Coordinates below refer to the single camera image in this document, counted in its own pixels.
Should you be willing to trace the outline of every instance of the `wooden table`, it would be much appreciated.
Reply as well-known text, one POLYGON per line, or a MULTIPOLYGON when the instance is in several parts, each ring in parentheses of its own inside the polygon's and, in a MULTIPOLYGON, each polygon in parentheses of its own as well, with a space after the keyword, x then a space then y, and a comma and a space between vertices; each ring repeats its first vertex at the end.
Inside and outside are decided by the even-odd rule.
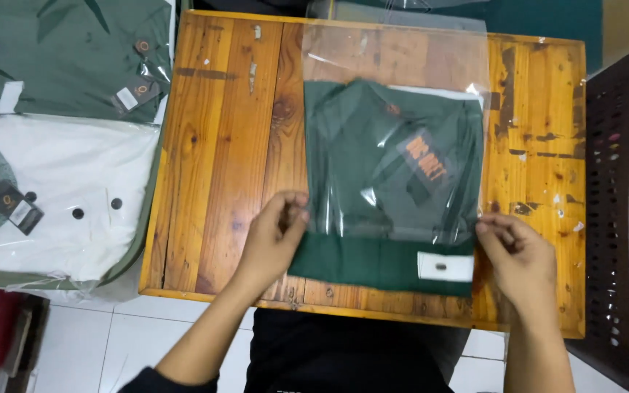
MULTIPOLYGON (((346 29, 355 43, 352 48, 342 47, 351 40, 327 43, 334 47, 331 53, 359 56, 355 71, 381 83, 426 86, 420 77, 426 75, 452 84, 481 68, 479 61, 457 64, 436 55, 451 45, 468 57, 482 56, 448 32, 450 38, 439 41, 432 38, 439 31, 424 29, 184 13, 141 294, 210 301, 232 276, 249 222, 261 207, 279 190, 307 189, 302 32, 326 33, 331 27, 346 29), (406 57, 417 60, 397 61, 406 57)), ((482 206, 518 215, 556 246, 562 332, 582 338, 583 43, 500 34, 482 40, 492 91, 482 206)), ((304 72, 310 77, 318 67, 305 60, 304 72)), ((510 308, 491 280, 491 265, 476 256, 472 299, 286 276, 257 306, 505 331, 510 308)))

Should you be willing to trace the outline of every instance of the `green shirt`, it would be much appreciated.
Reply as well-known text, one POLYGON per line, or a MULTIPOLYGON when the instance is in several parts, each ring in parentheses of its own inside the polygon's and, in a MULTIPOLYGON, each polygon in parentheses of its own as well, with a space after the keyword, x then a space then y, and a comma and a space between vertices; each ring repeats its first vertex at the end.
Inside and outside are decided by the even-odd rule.
POLYGON ((307 82, 305 113, 312 219, 289 274, 470 296, 471 273, 424 279, 417 262, 419 253, 472 257, 484 150, 479 102, 364 80, 307 82))
POLYGON ((164 0, 0 0, 0 98, 22 81, 14 112, 152 122, 169 91, 170 17, 164 0), (141 74, 162 92, 121 116, 111 97, 141 74))

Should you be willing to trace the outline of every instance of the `person's left hand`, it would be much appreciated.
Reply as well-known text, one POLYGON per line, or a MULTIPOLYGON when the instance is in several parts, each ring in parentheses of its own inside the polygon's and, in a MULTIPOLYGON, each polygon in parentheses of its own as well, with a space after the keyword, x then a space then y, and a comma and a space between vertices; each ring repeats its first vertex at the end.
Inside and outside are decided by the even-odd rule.
POLYGON ((249 226, 233 281, 259 296, 283 277, 308 226, 307 202, 307 194, 292 191, 268 201, 249 226))

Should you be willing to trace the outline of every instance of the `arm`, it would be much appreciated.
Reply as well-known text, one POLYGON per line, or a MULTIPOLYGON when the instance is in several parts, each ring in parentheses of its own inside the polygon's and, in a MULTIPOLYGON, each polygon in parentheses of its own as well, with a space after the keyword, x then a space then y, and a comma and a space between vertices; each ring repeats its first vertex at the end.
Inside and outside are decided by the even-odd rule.
POLYGON ((557 314, 554 247, 513 216, 485 215, 476 232, 498 287, 515 309, 504 391, 574 393, 557 314))
POLYGON ((268 287, 290 266, 307 227, 307 196, 281 192, 252 221, 237 270, 203 315, 155 368, 182 385, 205 385, 217 377, 239 323, 268 287))

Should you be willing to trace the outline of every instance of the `tiled floor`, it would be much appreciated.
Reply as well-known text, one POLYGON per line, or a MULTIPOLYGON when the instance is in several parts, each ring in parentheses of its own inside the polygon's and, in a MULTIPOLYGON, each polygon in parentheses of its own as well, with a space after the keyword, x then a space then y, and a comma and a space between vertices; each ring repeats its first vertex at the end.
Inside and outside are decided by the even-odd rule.
MULTIPOLYGON (((139 297, 118 306, 50 307, 38 366, 28 393, 117 392, 143 367, 156 364, 207 307, 206 303, 139 297)), ((244 389, 254 309, 240 325, 220 369, 220 393, 244 389)), ((501 392, 504 338, 473 331, 450 386, 456 393, 501 392)), ((623 389, 570 357, 578 393, 623 389)))

